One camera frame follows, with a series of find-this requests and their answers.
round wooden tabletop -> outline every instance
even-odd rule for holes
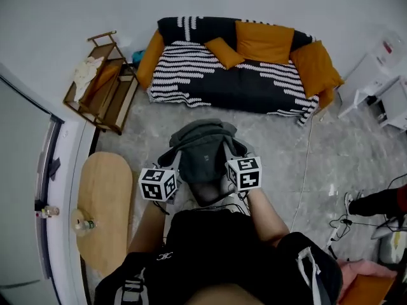
[[[132,171],[117,154],[96,152],[83,165],[78,209],[89,214],[96,228],[77,236],[76,242],[85,262],[103,276],[120,266],[127,254],[132,185]]]

orange pillow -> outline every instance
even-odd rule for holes
[[[291,52],[290,59],[298,70],[307,98],[344,83],[321,41]]]
[[[92,88],[92,94],[96,93],[104,84],[106,84],[110,78],[116,75],[119,71],[119,67],[117,65],[107,65],[100,74],[99,78],[97,78],[96,83]]]
[[[327,88],[325,90],[322,90],[319,93],[319,108],[324,109],[327,107],[330,103],[333,102],[335,93],[333,91],[333,88]]]
[[[155,31],[147,50],[140,61],[139,68],[137,69],[137,80],[140,85],[146,90],[150,85],[153,78],[155,67],[157,66],[158,59],[164,52],[164,40],[158,29]]]
[[[231,48],[221,37],[206,42],[205,46],[215,54],[226,70],[244,62],[244,58]]]
[[[237,53],[244,58],[288,64],[294,29],[236,21]]]

logo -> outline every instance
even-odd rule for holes
[[[239,166],[239,170],[252,170],[254,168],[259,168],[259,165],[257,165],[254,158],[238,159],[237,165]]]
[[[160,254],[160,255],[157,257],[157,261],[166,260],[166,259],[169,259],[169,258],[171,258],[171,257],[172,257],[172,252]]]

black and white marker cube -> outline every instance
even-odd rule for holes
[[[165,202],[177,190],[176,173],[173,170],[143,168],[139,186],[143,199]]]
[[[237,191],[246,191],[261,187],[260,157],[228,160],[226,163],[228,179]]]

forearm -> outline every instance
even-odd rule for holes
[[[166,203],[160,204],[164,209]],[[141,217],[139,227],[128,247],[131,252],[154,252],[163,245],[165,214],[150,201]]]
[[[262,189],[250,190],[247,198],[259,239],[277,246],[281,238],[289,234],[287,225],[274,210]]]

